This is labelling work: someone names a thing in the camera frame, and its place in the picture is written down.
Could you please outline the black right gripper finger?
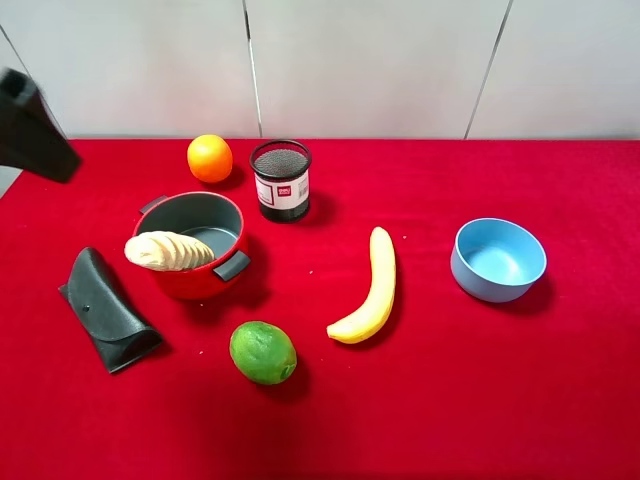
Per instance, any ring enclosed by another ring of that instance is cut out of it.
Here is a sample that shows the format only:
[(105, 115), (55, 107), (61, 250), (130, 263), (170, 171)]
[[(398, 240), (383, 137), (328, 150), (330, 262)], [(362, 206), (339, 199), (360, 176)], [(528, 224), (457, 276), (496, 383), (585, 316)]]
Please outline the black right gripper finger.
[(26, 74), (1, 72), (1, 164), (67, 183), (81, 157), (54, 125), (41, 91)]

